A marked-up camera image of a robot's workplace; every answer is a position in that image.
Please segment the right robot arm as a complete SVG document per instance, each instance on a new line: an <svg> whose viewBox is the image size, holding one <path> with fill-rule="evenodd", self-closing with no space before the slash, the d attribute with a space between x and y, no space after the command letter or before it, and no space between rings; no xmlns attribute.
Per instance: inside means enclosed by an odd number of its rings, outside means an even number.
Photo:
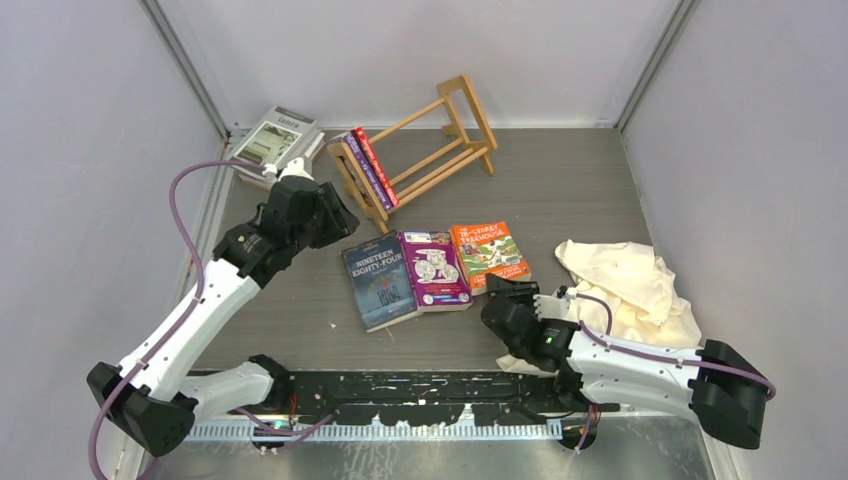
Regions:
<svg viewBox="0 0 848 480"><path fill-rule="evenodd" d="M489 274L481 320L509 354L554 377L567 410L626 404L696 422L716 440L756 450L776 388L729 344L664 347L625 340L570 315L591 295L562 286L543 295L532 281Z"/></svg>

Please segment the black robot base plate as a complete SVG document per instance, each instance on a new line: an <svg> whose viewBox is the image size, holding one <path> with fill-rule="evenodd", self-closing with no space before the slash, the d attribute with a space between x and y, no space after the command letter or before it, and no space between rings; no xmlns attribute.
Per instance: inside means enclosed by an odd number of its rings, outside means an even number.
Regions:
<svg viewBox="0 0 848 480"><path fill-rule="evenodd" d="M300 423L327 416L336 425L449 426L469 410L475 426L540 424L588 412L554 377L501 371L291 370L282 396L247 410L290 415Z"/></svg>

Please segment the blue Nineteen Eighty-Four book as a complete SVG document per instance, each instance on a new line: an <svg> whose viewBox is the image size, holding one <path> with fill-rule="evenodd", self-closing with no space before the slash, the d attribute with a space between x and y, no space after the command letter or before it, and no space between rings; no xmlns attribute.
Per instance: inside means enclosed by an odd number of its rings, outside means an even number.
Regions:
<svg viewBox="0 0 848 480"><path fill-rule="evenodd" d="M341 258L367 333L422 314L396 230L343 250Z"/></svg>

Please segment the magenta paperback book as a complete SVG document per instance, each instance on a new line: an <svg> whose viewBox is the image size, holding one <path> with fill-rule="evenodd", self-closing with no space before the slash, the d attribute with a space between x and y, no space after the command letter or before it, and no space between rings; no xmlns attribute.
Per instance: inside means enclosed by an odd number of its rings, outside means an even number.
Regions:
<svg viewBox="0 0 848 480"><path fill-rule="evenodd" d="M447 231L401 231L398 240L420 312L463 311L472 305Z"/></svg>

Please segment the purple 52-Storey Treehouse book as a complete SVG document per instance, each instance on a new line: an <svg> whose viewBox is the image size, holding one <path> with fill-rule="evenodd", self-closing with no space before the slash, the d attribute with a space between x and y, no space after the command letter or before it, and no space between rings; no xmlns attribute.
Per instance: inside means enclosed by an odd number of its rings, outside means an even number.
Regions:
<svg viewBox="0 0 848 480"><path fill-rule="evenodd" d="M338 134L330 139L331 143L344 143L348 146L353 154L356 164L365 174L366 180L372 191L375 193L384 211L389 212L393 208L393 204L384 190L380 180L378 179L371 162L367 158L363 148L360 145L357 135L353 130Z"/></svg>

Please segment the cream cloth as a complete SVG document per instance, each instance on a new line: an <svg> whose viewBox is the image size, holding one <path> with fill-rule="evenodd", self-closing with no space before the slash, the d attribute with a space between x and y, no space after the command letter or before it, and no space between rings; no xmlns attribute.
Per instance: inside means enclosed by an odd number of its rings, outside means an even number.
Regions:
<svg viewBox="0 0 848 480"><path fill-rule="evenodd" d="M702 333L691 304L677 295L675 273L651 246L567 240L554 255L578 292L610 307L612 335L665 347L700 344Z"/></svg>

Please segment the stack of grey magazines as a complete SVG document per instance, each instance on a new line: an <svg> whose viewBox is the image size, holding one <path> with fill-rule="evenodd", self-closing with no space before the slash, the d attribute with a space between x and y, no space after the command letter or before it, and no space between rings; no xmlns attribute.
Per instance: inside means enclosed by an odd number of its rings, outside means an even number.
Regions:
<svg viewBox="0 0 848 480"><path fill-rule="evenodd" d="M243 182L269 190L272 178L266 171L280 173L294 163L311 175L324 140L315 119L274 106L230 148L228 159L251 164L233 169Z"/></svg>

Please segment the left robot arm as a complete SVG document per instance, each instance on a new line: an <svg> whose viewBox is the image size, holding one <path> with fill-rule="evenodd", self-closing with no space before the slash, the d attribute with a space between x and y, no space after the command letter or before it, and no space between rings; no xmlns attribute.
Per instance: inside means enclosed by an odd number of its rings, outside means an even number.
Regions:
<svg viewBox="0 0 848 480"><path fill-rule="evenodd" d="M255 216L226 232L195 289L119 364L97 363L86 382L114 426L154 457L175 450L195 424L240 407L285 409L290 372L264 354L208 377L189 372L223 326L307 248L351 236L359 219L334 186L290 175Z"/></svg>

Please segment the orange 78-Storey Treehouse book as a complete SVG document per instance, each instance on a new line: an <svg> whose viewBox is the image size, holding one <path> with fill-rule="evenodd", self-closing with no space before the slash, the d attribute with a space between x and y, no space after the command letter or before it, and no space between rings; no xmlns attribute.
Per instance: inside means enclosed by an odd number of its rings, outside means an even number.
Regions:
<svg viewBox="0 0 848 480"><path fill-rule="evenodd" d="M487 274L507 280L531 279L529 264L505 222L454 225L449 233L473 296L487 291Z"/></svg>

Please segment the red Treehouse book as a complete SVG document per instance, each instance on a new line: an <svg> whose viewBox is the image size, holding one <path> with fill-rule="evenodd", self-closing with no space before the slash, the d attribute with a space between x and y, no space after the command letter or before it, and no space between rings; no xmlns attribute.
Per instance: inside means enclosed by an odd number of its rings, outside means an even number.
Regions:
<svg viewBox="0 0 848 480"><path fill-rule="evenodd" d="M352 132L356 136L356 138L357 138L357 140L360 144L360 148L363 150L366 157L368 158L368 160L371 164L372 170L374 171L378 181L380 182L380 185L381 185L383 191L385 192L385 194L388 198L389 207L385 207L385 210L391 211L399 203L399 200L397 198L395 190L393 189L391 182L389 181L389 179L388 179L388 177L387 177L387 175L386 175L386 173L385 173L385 171L384 171L384 169L383 169L383 167L382 167L382 165L381 165L381 163L380 163L380 161L379 161L379 159L378 159L378 157L377 157L377 155L376 155L376 153L375 153L375 151L372 147L372 144L371 144L367 134L365 133L365 130L362 127L356 127L352 130Z"/></svg>

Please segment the wooden book rack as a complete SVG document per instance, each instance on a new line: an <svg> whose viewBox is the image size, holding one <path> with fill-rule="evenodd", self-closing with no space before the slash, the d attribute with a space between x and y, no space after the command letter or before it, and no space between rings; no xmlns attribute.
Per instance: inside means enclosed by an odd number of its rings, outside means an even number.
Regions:
<svg viewBox="0 0 848 480"><path fill-rule="evenodd" d="M476 127L481 134L479 141L470 139L460 118L459 109L453 101L453 95L457 92L464 96L468 104ZM497 150L498 144L469 77L459 75L441 82L437 85L437 93L438 99L426 107L374 135L367 134L373 147L378 142L387 139L414 121L439 108L445 110L449 119L449 123L442 126L441 131L450 141L402 173L389 179L389 181L394 188L403 181L410 179L413 175L421 172L444 155L452 151L456 151L457 154L420 179L414 181L411 185L401 188L396 193L399 203L389 212L383 210L375 193L368 184L365 174L356 164L348 146L341 142L329 142L326 145L326 151L335 160L338 170L342 175L345 191L356 201L365 217L373 221L378 231L382 234L389 232L388 222L391 215L397 213L401 208L407 206L413 200L430 191L436 185L442 183L472 162L480 161L487 175L492 176L494 174L494 165L490 155Z"/></svg>

